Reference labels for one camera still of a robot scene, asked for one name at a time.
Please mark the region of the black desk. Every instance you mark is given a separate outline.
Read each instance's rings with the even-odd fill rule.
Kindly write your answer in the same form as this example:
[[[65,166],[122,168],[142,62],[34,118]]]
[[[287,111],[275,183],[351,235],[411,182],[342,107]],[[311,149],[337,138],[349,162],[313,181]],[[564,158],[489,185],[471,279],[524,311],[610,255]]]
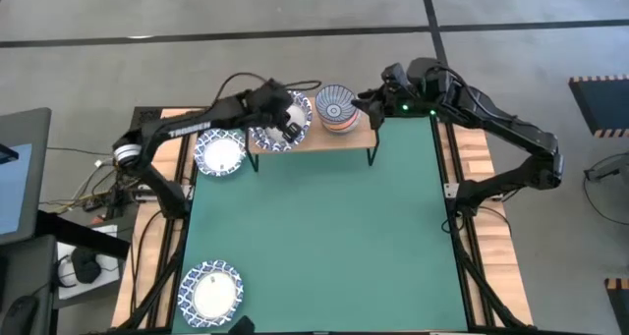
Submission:
[[[37,213],[34,235],[0,246],[0,324],[11,303],[21,296],[35,296],[38,309],[29,335],[49,335],[53,313],[53,279],[58,242],[97,253],[124,258],[129,243],[55,214]]]

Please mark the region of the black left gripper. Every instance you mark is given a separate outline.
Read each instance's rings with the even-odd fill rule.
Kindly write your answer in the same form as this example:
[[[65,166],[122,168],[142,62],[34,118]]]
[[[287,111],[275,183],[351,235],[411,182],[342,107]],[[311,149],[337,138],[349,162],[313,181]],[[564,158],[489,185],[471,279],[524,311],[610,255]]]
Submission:
[[[248,125],[282,125],[282,138],[288,143],[301,142],[306,134],[305,125],[288,122],[289,107],[294,103],[285,85],[270,79],[245,96]]]

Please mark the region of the large dark blue striped-edge panel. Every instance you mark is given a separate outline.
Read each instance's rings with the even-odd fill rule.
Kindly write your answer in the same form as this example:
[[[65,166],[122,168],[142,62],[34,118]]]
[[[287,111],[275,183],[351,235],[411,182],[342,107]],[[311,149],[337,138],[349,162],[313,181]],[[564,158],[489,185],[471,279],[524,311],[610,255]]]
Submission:
[[[573,77],[568,85],[595,138],[629,138],[629,75]]]

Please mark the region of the small dark blue striped-edge panel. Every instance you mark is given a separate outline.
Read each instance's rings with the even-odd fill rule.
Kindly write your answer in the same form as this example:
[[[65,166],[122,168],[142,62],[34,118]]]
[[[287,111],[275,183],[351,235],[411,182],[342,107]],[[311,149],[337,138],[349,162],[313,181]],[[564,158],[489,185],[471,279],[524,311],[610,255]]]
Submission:
[[[619,328],[629,331],[629,278],[607,278],[604,286]]]

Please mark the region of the black computer mouse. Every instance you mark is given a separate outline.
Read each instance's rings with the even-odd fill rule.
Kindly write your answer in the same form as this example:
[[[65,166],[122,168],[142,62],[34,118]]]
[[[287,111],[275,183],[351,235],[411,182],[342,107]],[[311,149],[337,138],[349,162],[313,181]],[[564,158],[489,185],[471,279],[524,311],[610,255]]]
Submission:
[[[0,324],[0,335],[29,335],[37,309],[35,296],[21,296],[14,300]]]

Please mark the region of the green table mat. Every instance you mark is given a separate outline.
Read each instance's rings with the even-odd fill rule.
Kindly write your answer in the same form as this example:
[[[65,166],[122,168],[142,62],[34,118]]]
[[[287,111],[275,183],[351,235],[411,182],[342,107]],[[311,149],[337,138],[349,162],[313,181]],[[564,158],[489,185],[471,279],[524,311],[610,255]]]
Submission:
[[[259,332],[463,330],[428,119],[385,121],[362,149],[264,156],[199,176],[183,266],[222,259]]]

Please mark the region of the wooden shelf with black legs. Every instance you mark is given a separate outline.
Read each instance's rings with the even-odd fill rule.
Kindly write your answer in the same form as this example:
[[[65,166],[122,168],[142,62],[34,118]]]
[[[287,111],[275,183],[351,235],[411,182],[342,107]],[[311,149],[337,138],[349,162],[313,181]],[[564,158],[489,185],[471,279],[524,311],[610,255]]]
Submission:
[[[255,170],[258,169],[258,158],[266,153],[292,153],[292,152],[310,152],[325,150],[342,150],[342,149],[362,149],[364,148],[368,154],[368,162],[372,163],[379,145],[378,133],[371,129],[370,121],[367,114],[360,112],[360,124],[358,127],[347,134],[338,135],[326,130],[321,122],[317,110],[315,109],[315,97],[309,98],[313,107],[313,121],[311,127],[302,143],[289,151],[271,152],[260,149],[253,141],[250,130],[245,136],[245,152],[252,163]]]

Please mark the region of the white paper sheet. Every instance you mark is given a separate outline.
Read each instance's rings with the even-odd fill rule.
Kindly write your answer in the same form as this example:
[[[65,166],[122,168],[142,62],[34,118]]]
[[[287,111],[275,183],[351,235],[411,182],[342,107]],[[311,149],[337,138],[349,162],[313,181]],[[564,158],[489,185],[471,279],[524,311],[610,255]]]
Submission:
[[[91,283],[81,283],[76,276],[75,267],[72,265],[70,255],[76,247],[64,243],[57,243],[58,259],[61,261],[58,268],[59,279],[63,287],[58,288],[58,298],[66,301],[113,283],[120,279],[119,261],[117,258],[98,254],[95,259],[101,267],[100,274]]]

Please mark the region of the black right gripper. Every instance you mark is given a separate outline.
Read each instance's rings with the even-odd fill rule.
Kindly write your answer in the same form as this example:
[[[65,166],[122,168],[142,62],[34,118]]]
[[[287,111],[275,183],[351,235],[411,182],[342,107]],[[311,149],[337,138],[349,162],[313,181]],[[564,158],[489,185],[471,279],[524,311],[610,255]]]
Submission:
[[[407,76],[400,63],[386,67],[381,73],[382,89],[358,93],[351,103],[367,111],[370,127],[378,131],[388,117],[426,117],[429,109],[422,102],[421,88]]]

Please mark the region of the grey laptop with blue screen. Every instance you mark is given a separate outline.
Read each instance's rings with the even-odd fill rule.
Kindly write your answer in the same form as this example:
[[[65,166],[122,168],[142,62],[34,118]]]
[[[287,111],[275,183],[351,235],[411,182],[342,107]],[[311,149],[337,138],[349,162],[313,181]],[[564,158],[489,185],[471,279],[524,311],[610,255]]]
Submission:
[[[0,116],[0,143],[19,155],[0,164],[0,246],[34,235],[50,121],[45,107]]]

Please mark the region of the blue white patterned paper plate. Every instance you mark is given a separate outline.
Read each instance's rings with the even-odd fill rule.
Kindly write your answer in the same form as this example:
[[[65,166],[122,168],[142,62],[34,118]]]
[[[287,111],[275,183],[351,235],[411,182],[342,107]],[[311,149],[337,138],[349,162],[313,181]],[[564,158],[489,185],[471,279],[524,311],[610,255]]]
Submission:
[[[244,283],[238,270],[222,259],[192,267],[180,282],[177,306],[194,328],[219,327],[235,317],[244,299]]]
[[[297,124],[301,131],[297,137],[289,142],[277,128],[250,128],[254,143],[262,150],[271,152],[289,151],[304,141],[313,121],[313,107],[309,99],[298,91],[290,91],[293,104],[288,109],[290,116],[288,124]]]
[[[240,131],[210,129],[197,138],[194,159],[197,168],[207,176],[234,173],[245,156],[245,138]]]

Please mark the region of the small grey patterned bowl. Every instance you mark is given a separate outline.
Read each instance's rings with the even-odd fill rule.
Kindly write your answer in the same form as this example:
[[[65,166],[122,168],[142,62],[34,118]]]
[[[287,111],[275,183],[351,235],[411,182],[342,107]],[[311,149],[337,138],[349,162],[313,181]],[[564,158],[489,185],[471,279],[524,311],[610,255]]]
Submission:
[[[344,85],[326,85],[315,96],[315,109],[323,121],[344,124],[358,111],[352,104],[355,98],[355,93]]]

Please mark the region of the orange patterned ceramic bowl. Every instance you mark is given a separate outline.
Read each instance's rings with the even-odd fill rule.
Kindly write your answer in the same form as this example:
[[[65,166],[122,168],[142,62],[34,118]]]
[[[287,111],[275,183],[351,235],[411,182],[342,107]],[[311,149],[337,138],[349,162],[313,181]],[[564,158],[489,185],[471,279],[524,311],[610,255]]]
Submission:
[[[351,123],[340,123],[340,124],[330,124],[327,122],[323,122],[323,127],[333,134],[344,135],[354,131],[358,125],[360,124],[359,120],[355,120]]]

